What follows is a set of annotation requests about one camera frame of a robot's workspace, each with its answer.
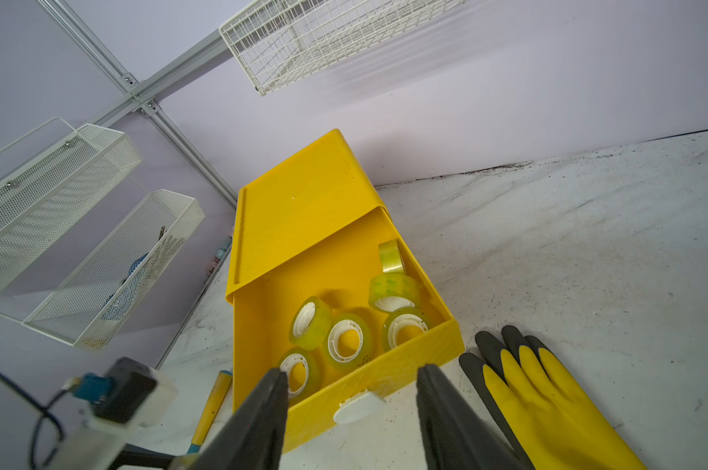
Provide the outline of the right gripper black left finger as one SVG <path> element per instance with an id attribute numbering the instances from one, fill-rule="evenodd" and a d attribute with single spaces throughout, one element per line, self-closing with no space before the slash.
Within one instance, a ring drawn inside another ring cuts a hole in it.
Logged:
<path id="1" fill-rule="evenodd" d="M 287 374 L 270 369 L 191 468 L 277 469 L 289 409 L 287 389 Z"/>

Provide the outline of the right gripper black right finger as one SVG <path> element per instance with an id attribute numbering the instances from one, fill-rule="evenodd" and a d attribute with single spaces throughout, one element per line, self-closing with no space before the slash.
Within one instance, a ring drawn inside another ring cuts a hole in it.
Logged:
<path id="1" fill-rule="evenodd" d="M 479 419 L 440 368 L 418 370 L 417 404 L 430 469 L 522 469 L 508 446 Z"/>

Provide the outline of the yellow tape roll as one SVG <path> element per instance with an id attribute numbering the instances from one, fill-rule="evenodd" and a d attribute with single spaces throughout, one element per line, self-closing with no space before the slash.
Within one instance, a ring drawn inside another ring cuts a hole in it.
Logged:
<path id="1" fill-rule="evenodd" d="M 301 348 L 290 350 L 281 359 L 279 369 L 287 374 L 287 397 L 291 405 L 305 400 L 322 387 L 323 368 L 312 352 Z"/>
<path id="2" fill-rule="evenodd" d="M 394 313 L 405 307 L 422 305 L 420 284 L 401 273 L 383 273 L 370 281 L 369 305 L 377 311 Z"/>
<path id="3" fill-rule="evenodd" d="M 305 351 L 314 351 L 326 340 L 332 325 L 332 308 L 318 297 L 304 301 L 291 321 L 289 340 Z"/>
<path id="4" fill-rule="evenodd" d="M 389 352 L 419 337 L 432 328 L 433 322 L 420 309 L 403 307 L 391 313 L 381 327 L 381 345 Z"/>
<path id="5" fill-rule="evenodd" d="M 374 335 L 361 316 L 344 313 L 334 319 L 322 352 L 336 371 L 350 372 L 375 357 Z"/>

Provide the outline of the yellow top drawer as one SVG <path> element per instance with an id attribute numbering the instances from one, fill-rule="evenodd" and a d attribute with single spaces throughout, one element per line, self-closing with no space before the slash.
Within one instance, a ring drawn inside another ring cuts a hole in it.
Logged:
<path id="1" fill-rule="evenodd" d="M 463 349 L 457 320 L 384 208 L 271 261 L 233 254 L 234 407 L 268 370 L 287 373 L 285 450 L 370 414 L 420 367 Z"/>

